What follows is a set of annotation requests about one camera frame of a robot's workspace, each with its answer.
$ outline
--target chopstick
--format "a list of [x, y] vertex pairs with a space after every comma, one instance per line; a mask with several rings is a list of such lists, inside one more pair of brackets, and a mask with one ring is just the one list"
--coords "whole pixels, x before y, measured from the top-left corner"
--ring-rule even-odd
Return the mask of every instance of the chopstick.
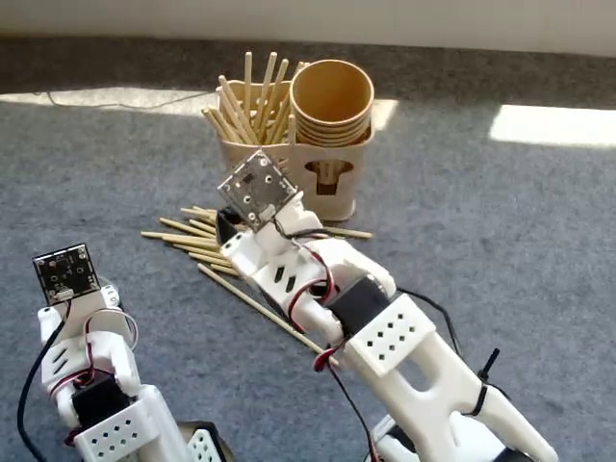
[[225, 133], [226, 138], [231, 142], [241, 142], [238, 134], [235, 133], [235, 130], [231, 128], [229, 123], [224, 119], [218, 108], [214, 106], [209, 106], [207, 109], [208, 114], [210, 114], [216, 123], [222, 128], [222, 131]]
[[370, 239], [372, 237], [372, 233], [367, 231], [355, 231], [353, 229], [336, 228], [334, 226], [324, 226], [323, 229], [336, 236], [344, 236], [346, 238]]
[[[295, 72], [293, 77], [295, 78], [298, 72], [303, 69], [307, 63], [299, 62], [297, 67], [295, 68]], [[285, 95], [285, 98], [282, 100], [280, 104], [280, 109], [276, 114], [276, 119], [269, 131], [268, 138], [266, 140], [266, 144], [279, 144], [282, 142], [282, 136], [285, 133], [285, 122], [289, 119], [289, 111], [291, 106], [291, 86], [289, 86], [289, 91]]]
[[229, 100], [229, 96], [224, 91], [224, 89], [220, 89], [218, 91], [218, 97], [220, 98], [220, 102], [222, 103], [222, 107], [224, 108], [225, 112], [227, 112], [228, 117], [233, 122], [233, 125], [235, 125], [235, 128], [238, 129], [238, 132], [240, 133], [240, 139], [242, 140], [242, 142], [245, 143], [245, 144], [252, 144], [252, 143], [254, 143], [253, 139], [250, 137], [248, 132], [246, 132], [246, 129], [242, 125], [242, 122], [240, 121], [238, 113], [233, 108], [233, 105], [231, 104], [231, 101]]
[[260, 125], [255, 127], [255, 132], [257, 132], [257, 138], [259, 139], [259, 141], [263, 140], [265, 131], [268, 128], [268, 120], [270, 119], [271, 109], [273, 107], [274, 101], [278, 99], [278, 93], [280, 92], [280, 83], [282, 82], [282, 79], [284, 79], [285, 74], [287, 73], [288, 66], [289, 60], [285, 59], [280, 62], [280, 67], [278, 67], [278, 73], [276, 74], [273, 88], [271, 89], [271, 93], [269, 94], [268, 104], [264, 109], [263, 118]]
[[220, 137], [221, 140], [230, 141], [227, 133], [224, 131], [220, 123], [216, 120], [216, 118], [214, 117], [214, 114], [212, 114], [212, 111], [210, 111], [209, 109], [204, 109], [203, 111], [201, 111], [201, 113], [208, 120], [210, 120], [210, 123], [212, 124], [216, 132], [218, 133], [218, 136]]
[[231, 107], [233, 108], [233, 111], [235, 112], [235, 117], [240, 121], [241, 127], [238, 126], [238, 129], [241, 130], [241, 133], [245, 132], [251, 142], [253, 142], [254, 144], [258, 144], [259, 141], [257, 140], [257, 136], [252, 130], [252, 127], [250, 126], [250, 122], [248, 121], [248, 118], [245, 116], [244, 111], [242, 111], [240, 102], [238, 101], [238, 98], [236, 98], [235, 93], [231, 90], [231, 87], [229, 86], [229, 82], [227, 82], [226, 77], [224, 75], [219, 75], [218, 82], [220, 83], [220, 86], [222, 87], [222, 94], [226, 95], [229, 103], [231, 104]]
[[293, 114], [289, 114], [289, 144], [295, 144], [295, 134], [297, 132], [297, 128], [295, 125], [295, 116]]
[[191, 236], [163, 236], [163, 241], [171, 244], [185, 244], [194, 247], [207, 248], [210, 250], [218, 250], [218, 244], [213, 239], [194, 238]]
[[266, 68], [266, 75], [263, 79], [263, 86], [261, 87], [261, 96], [259, 97], [259, 105], [257, 106], [257, 116], [254, 118], [254, 126], [261, 126], [261, 118], [263, 117], [263, 111], [265, 109], [266, 99], [270, 90], [271, 74], [273, 74], [273, 68], [276, 65], [276, 57], [278, 54], [275, 51], [269, 53], [268, 67]]
[[252, 94], [252, 53], [244, 56], [244, 115], [250, 120], [250, 99]]
[[216, 228], [214, 226], [202, 223], [201, 221], [197, 221], [196, 219], [189, 219], [189, 223], [195, 228], [199, 228], [200, 230], [210, 234], [212, 237], [216, 235]]
[[187, 233], [194, 234], [196, 236], [200, 236], [202, 238], [212, 238], [212, 233], [206, 233], [202, 229], [195, 228], [193, 226], [189, 226], [184, 223], [180, 223], [179, 221], [173, 221], [169, 218], [159, 218], [159, 222], [162, 224], [166, 224], [171, 228], [179, 229], [180, 231], [186, 231]]
[[233, 268], [231, 266], [231, 262], [229, 262], [228, 260], [222, 260], [221, 258], [212, 257], [210, 255], [203, 255], [202, 253], [197, 253], [197, 252], [189, 252], [189, 257], [194, 258], [194, 260], [199, 260], [201, 262], [210, 263], [213, 265], [217, 265], [219, 267], [225, 267], [225, 268], [230, 268], [230, 269]]
[[[227, 291], [229, 291], [231, 294], [233, 294], [234, 296], [236, 296], [237, 298], [239, 298], [241, 301], [243, 301], [244, 303], [246, 303], [247, 305], [251, 306], [252, 308], [254, 308], [255, 310], [257, 310], [259, 313], [261, 313], [263, 316], [265, 316], [266, 318], [268, 318], [270, 321], [272, 321], [273, 323], [275, 323], [276, 325], [278, 325], [279, 327], [281, 327], [283, 330], [285, 330], [288, 334], [292, 335], [293, 337], [295, 337], [297, 340], [299, 340], [300, 342], [302, 342], [303, 344], [305, 344], [307, 347], [309, 347], [310, 349], [312, 349], [314, 352], [316, 352], [317, 354], [321, 354], [323, 353], [323, 349], [318, 346], [317, 344], [315, 344], [312, 340], [310, 340], [309, 338], [307, 338], [305, 335], [300, 334], [299, 332], [297, 332], [296, 330], [294, 330], [292, 327], [290, 327], [286, 322], [282, 321], [279, 317], [277, 317], [276, 315], [274, 315], [270, 310], [268, 310], [266, 307], [264, 307], [262, 304], [258, 303], [256, 300], [254, 300], [253, 298], [249, 297], [248, 295], [246, 295], [244, 292], [242, 292], [240, 289], [238, 289], [237, 287], [235, 287], [233, 284], [231, 284], [230, 282], [226, 281], [224, 278], [220, 277], [218, 274], [216, 274], [215, 272], [213, 272], [211, 269], [207, 268], [205, 265], [203, 264], [197, 264], [197, 267], [199, 268], [199, 270], [204, 273], [205, 275], [207, 275], [210, 279], [212, 279], [213, 281], [217, 282], [218, 284], [220, 284], [220, 286], [222, 286], [223, 288], [225, 288]], [[331, 362], [332, 365], [334, 366], [338, 366], [338, 361], [335, 358], [330, 358], [329, 360]]]

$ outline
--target white robotic arm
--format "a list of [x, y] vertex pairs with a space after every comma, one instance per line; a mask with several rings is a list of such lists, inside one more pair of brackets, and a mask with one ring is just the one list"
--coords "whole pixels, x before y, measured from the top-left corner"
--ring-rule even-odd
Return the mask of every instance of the white robotic arm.
[[98, 285], [85, 245], [34, 263], [51, 305], [38, 311], [44, 346], [62, 325], [42, 358], [41, 381], [70, 428], [66, 442], [83, 460], [231, 460], [215, 427], [181, 428], [157, 388], [141, 383], [132, 351], [137, 325], [121, 308], [116, 287]]
[[[344, 363], [364, 378], [412, 441], [413, 450], [404, 452], [384, 438], [382, 457], [388, 452], [386, 460], [394, 461], [488, 462], [503, 460], [498, 457], [507, 446], [536, 462], [558, 460], [504, 394], [447, 345], [410, 296], [397, 296], [388, 271], [348, 242], [323, 235], [315, 214], [303, 208], [302, 193], [262, 151], [218, 189], [249, 227], [226, 240], [224, 256], [295, 327], [318, 331], [340, 347]], [[415, 389], [398, 371], [407, 359], [430, 381], [427, 391]], [[479, 425], [473, 442], [485, 437], [484, 451], [469, 444], [465, 423]]]

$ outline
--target gray carpet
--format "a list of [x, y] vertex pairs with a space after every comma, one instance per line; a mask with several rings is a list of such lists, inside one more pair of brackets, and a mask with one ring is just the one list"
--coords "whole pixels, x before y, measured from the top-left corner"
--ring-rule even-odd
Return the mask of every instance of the gray carpet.
[[[363, 66], [399, 100], [377, 134], [350, 225], [401, 285], [449, 307], [470, 364], [492, 378], [563, 461], [612, 461], [616, 444], [616, 148], [493, 141], [502, 104], [614, 109], [616, 62], [396, 47], [201, 41], [0, 41], [0, 93], [101, 87], [212, 90], [242, 54]], [[255, 59], [262, 75], [265, 59]], [[0, 459], [29, 460], [17, 397], [39, 348], [30, 258], [84, 241], [138, 319], [141, 378], [181, 420], [215, 421], [240, 461], [356, 462], [358, 422], [312, 355], [140, 238], [156, 217], [220, 204], [212, 130], [197, 117], [0, 103], [3, 287]], [[439, 326], [443, 324], [438, 317]], [[370, 424], [382, 406], [352, 374]], [[27, 427], [49, 460], [77, 460], [40, 388]]]

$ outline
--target wooden stick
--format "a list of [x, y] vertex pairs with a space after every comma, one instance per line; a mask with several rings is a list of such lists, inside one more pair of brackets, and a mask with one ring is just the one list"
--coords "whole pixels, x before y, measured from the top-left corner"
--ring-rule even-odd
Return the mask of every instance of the wooden stick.
[[201, 262], [212, 263], [214, 265], [225, 268], [233, 268], [231, 262], [229, 262], [228, 260], [222, 260], [221, 258], [211, 257], [210, 255], [203, 255], [197, 252], [189, 252], [189, 256], [191, 258], [194, 258], [194, 260], [199, 260]]
[[271, 89], [271, 93], [268, 97], [268, 105], [264, 109], [263, 112], [263, 120], [260, 125], [255, 126], [255, 132], [257, 132], [257, 139], [259, 141], [263, 140], [263, 136], [265, 135], [265, 131], [268, 128], [268, 120], [270, 119], [271, 109], [273, 108], [273, 103], [278, 99], [278, 93], [280, 92], [280, 82], [285, 77], [287, 73], [287, 66], [289, 65], [289, 60], [282, 60], [280, 62], [280, 67], [278, 67], [278, 73], [276, 74], [276, 79], [273, 83], [273, 88]]
[[[246, 295], [240, 289], [235, 287], [233, 284], [231, 284], [230, 282], [226, 281], [225, 279], [223, 279], [222, 277], [217, 275], [215, 272], [213, 272], [211, 269], [207, 268], [205, 265], [202, 265], [202, 264], [199, 263], [199, 264], [197, 264], [197, 267], [199, 268], [199, 270], [201, 272], [203, 272], [204, 274], [209, 276], [215, 282], [219, 283], [220, 286], [224, 287], [231, 294], [233, 294], [234, 296], [239, 298], [244, 303], [250, 305], [252, 308], [257, 310], [263, 316], [265, 316], [270, 321], [272, 321], [273, 323], [275, 323], [276, 325], [281, 327], [283, 330], [285, 330], [288, 334], [293, 335], [297, 340], [299, 340], [300, 342], [305, 344], [307, 347], [312, 349], [314, 352], [316, 352], [317, 354], [323, 353], [323, 349], [320, 346], [315, 344], [312, 340], [307, 338], [305, 335], [302, 335], [299, 332], [297, 332], [296, 330], [294, 330], [286, 322], [282, 321], [280, 318], [278, 318], [276, 315], [274, 315], [270, 310], [268, 310], [262, 304], [258, 303], [256, 300], [250, 298], [248, 295]], [[335, 358], [331, 358], [330, 362], [334, 366], [338, 366], [338, 361], [336, 361]]]
[[222, 267], [221, 265], [212, 264], [210, 268], [214, 271], [224, 272], [225, 274], [229, 274], [231, 276], [240, 277], [240, 274], [232, 268]]
[[233, 125], [238, 130], [238, 133], [240, 134], [241, 142], [244, 144], [252, 144], [253, 143], [252, 138], [250, 137], [250, 135], [248, 135], [245, 128], [242, 126], [242, 123], [240, 122], [240, 118], [238, 117], [238, 113], [236, 113], [235, 109], [233, 109], [233, 106], [231, 105], [231, 101], [229, 101], [229, 96], [227, 96], [227, 93], [225, 93], [224, 91], [222, 91], [222, 89], [220, 89], [220, 91], [218, 92], [218, 97], [220, 98], [222, 107], [224, 108], [228, 117], [231, 119], [231, 121], [233, 122]]
[[[294, 78], [297, 73], [306, 66], [306, 63], [299, 62], [297, 64], [297, 68], [295, 69]], [[279, 144], [282, 142], [282, 135], [285, 133], [285, 122], [287, 122], [289, 118], [291, 106], [291, 87], [289, 87], [289, 92], [287, 92], [285, 99], [282, 100], [280, 104], [280, 109], [276, 114], [276, 119], [271, 127], [271, 131], [269, 132], [268, 139], [266, 140], [266, 144]]]
[[261, 126], [261, 118], [263, 117], [263, 110], [265, 109], [266, 99], [268, 97], [268, 91], [270, 90], [271, 74], [273, 74], [273, 68], [276, 65], [276, 57], [278, 54], [274, 51], [269, 53], [268, 67], [266, 68], [266, 75], [263, 79], [263, 86], [261, 87], [261, 96], [259, 97], [259, 105], [257, 106], [257, 116], [254, 119], [254, 126]]
[[326, 229], [336, 236], [345, 236], [347, 238], [370, 239], [372, 237], [372, 233], [367, 231], [355, 231], [353, 229], [336, 228], [334, 226], [324, 226], [323, 229]]
[[289, 139], [289, 144], [295, 144], [297, 126], [295, 125], [295, 116], [293, 114], [289, 114], [289, 134], [287, 138]]
[[197, 221], [196, 219], [189, 219], [189, 223], [195, 228], [199, 228], [212, 237], [216, 236], [216, 228], [214, 226], [210, 226], [209, 224], [202, 223], [201, 221]]
[[205, 248], [193, 247], [191, 245], [184, 244], [174, 244], [173, 246], [175, 248], [181, 248], [182, 250], [186, 250], [187, 252], [198, 253], [200, 255], [207, 255], [208, 257], [224, 259], [224, 257], [217, 250], [207, 250]]
[[166, 224], [171, 228], [179, 229], [180, 231], [185, 231], [187, 233], [194, 234], [196, 236], [201, 236], [202, 238], [211, 238], [211, 233], [206, 233], [202, 229], [195, 228], [193, 226], [189, 226], [188, 224], [180, 223], [179, 221], [173, 221], [169, 218], [158, 218], [159, 222], [162, 224]]
[[244, 115], [250, 120], [250, 94], [252, 84], [252, 53], [246, 52], [244, 56]]
[[195, 210], [195, 209], [181, 208], [180, 210], [184, 212], [185, 214], [193, 215], [195, 217], [205, 219], [206, 221], [210, 221], [212, 224], [216, 224], [216, 219], [212, 217], [212, 214], [201, 212], [200, 210]]
[[210, 121], [210, 123], [216, 130], [216, 133], [218, 133], [218, 137], [221, 140], [230, 141], [228, 135], [209, 109], [204, 109], [203, 111], [201, 111], [201, 113]]
[[154, 231], [141, 231], [141, 236], [150, 239], [163, 239], [163, 238], [186, 238], [186, 234], [173, 234], [173, 233], [158, 233]]
[[231, 142], [242, 142], [240, 140], [240, 137], [238, 137], [238, 134], [235, 133], [235, 130], [233, 130], [233, 128], [231, 128], [231, 125], [229, 125], [229, 123], [224, 119], [218, 108], [215, 108], [214, 106], [208, 106], [208, 113], [214, 116], [214, 119], [216, 120], [216, 122], [218, 122], [218, 125], [222, 127], [222, 130], [226, 134], [227, 139], [229, 139]]
[[193, 247], [207, 248], [210, 250], [218, 250], [218, 244], [213, 239], [194, 238], [192, 236], [163, 236], [163, 241], [171, 244], [185, 244]]
[[193, 205], [192, 207], [195, 210], [198, 210], [199, 212], [203, 212], [204, 214], [209, 214], [209, 215], [211, 215], [213, 217], [215, 217], [216, 213], [218, 212], [217, 210], [214, 210], [214, 209], [202, 209], [201, 207], [196, 206], [196, 205]]
[[222, 85], [222, 93], [226, 94], [229, 102], [231, 103], [231, 107], [233, 108], [233, 111], [235, 112], [238, 119], [240, 120], [240, 124], [244, 128], [245, 132], [248, 134], [250, 141], [253, 142], [254, 144], [259, 144], [257, 136], [255, 135], [255, 132], [252, 130], [252, 127], [250, 126], [250, 122], [248, 121], [248, 118], [244, 114], [244, 111], [242, 110], [242, 106], [240, 106], [240, 102], [238, 101], [238, 98], [236, 98], [235, 93], [231, 90], [231, 87], [229, 87], [229, 83], [227, 82], [227, 79], [224, 77], [224, 75], [219, 75], [218, 81]]

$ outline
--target black wire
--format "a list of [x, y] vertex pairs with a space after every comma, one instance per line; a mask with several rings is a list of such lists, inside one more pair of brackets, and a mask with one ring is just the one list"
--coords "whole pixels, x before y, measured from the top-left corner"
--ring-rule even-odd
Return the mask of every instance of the black wire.
[[329, 361], [326, 361], [325, 365], [331, 372], [331, 375], [332, 377], [334, 377], [334, 380], [336, 380], [336, 383], [338, 383], [338, 386], [340, 387], [343, 394], [345, 395], [345, 398], [350, 404], [350, 407], [352, 407], [353, 411], [355, 412], [357, 419], [359, 419], [359, 422], [364, 427], [364, 431], [366, 432], [366, 437], [368, 438], [368, 448], [369, 448], [368, 454], [372, 456], [373, 452], [375, 451], [375, 448], [374, 448], [374, 444], [372, 443], [372, 436], [370, 434], [370, 429], [368, 428], [368, 425], [366, 424], [366, 421], [364, 420], [362, 413], [359, 411], [359, 409], [355, 405], [353, 398], [351, 398], [350, 395], [348, 394], [347, 387], [345, 387], [345, 384], [343, 383], [340, 376], [336, 373], [336, 371], [334, 371], [334, 368], [331, 367], [331, 364], [329, 364]]
[[455, 350], [457, 355], [460, 356], [460, 358], [464, 359], [464, 354], [462, 353], [462, 346], [460, 345], [458, 336], [455, 333], [455, 328], [453, 327], [453, 322], [451, 321], [451, 317], [449, 316], [448, 311], [445, 308], [443, 308], [441, 305], [439, 305], [436, 301], [434, 301], [432, 298], [430, 298], [429, 296], [422, 295], [417, 292], [409, 291], [408, 289], [404, 289], [403, 287], [400, 287], [400, 286], [398, 286], [398, 290], [405, 294], [409, 294], [415, 298], [418, 298], [419, 300], [424, 301], [425, 303], [427, 303], [428, 305], [430, 305], [432, 308], [434, 308], [436, 311], [440, 312], [443, 315], [443, 318], [445, 318], [445, 324], [447, 325], [447, 331], [449, 332], [449, 336], [451, 337], [451, 343], [453, 344], [453, 349]]
[[47, 339], [47, 342], [45, 342], [45, 346], [38, 354], [37, 359], [32, 365], [32, 368], [28, 372], [28, 376], [26, 377], [26, 381], [24, 382], [23, 387], [21, 387], [21, 394], [19, 395], [19, 404], [17, 405], [17, 430], [19, 431], [19, 436], [21, 437], [23, 444], [26, 445], [26, 448], [28, 448], [30, 453], [32, 453], [32, 455], [38, 462], [46, 462], [47, 459], [45, 459], [39, 448], [37, 448], [33, 441], [30, 439], [30, 436], [28, 435], [28, 432], [26, 431], [26, 428], [24, 426], [23, 421], [26, 410], [26, 401], [28, 400], [28, 393], [30, 392], [30, 387], [32, 386], [35, 375], [39, 370], [40, 363], [42, 363], [45, 354], [47, 354], [47, 351], [49, 351], [51, 346], [54, 345], [54, 342], [56, 341], [56, 339], [60, 335], [60, 332], [62, 332], [64, 325], [66, 324], [68, 315], [70, 315], [70, 306], [71, 301], [69, 300], [66, 303], [66, 314], [60, 321], [60, 324], [58, 324], [58, 327], [56, 327], [56, 330], [54, 330], [53, 333], [49, 336], [49, 339]]
[[302, 229], [301, 231], [297, 231], [296, 233], [287, 234], [285, 230], [282, 229], [282, 226], [280, 225], [280, 223], [278, 222], [276, 218], [273, 220], [273, 225], [276, 228], [276, 231], [280, 233], [280, 236], [288, 240], [296, 239], [296, 238], [305, 238], [307, 236], [312, 236], [313, 234], [326, 234], [327, 236], [332, 236], [332, 237], [335, 236], [334, 233], [326, 229], [323, 229], [323, 228]]
[[123, 103], [105, 103], [105, 104], [94, 104], [94, 105], [81, 105], [81, 104], [63, 104], [57, 102], [54, 97], [51, 95], [51, 91], [46, 91], [45, 95], [49, 102], [53, 106], [57, 106], [59, 108], [85, 108], [85, 109], [96, 109], [96, 108], [124, 108], [124, 109], [135, 109], [140, 111], [152, 111], [154, 109], [164, 108], [164, 106], [168, 106], [170, 104], [180, 103], [182, 101], [187, 101], [189, 99], [195, 99], [199, 96], [205, 96], [206, 94], [210, 94], [208, 91], [203, 91], [197, 94], [190, 94], [188, 96], [182, 96], [181, 98], [171, 99], [170, 101], [166, 101], [161, 104], [156, 104], [154, 106], [131, 106], [130, 104]]

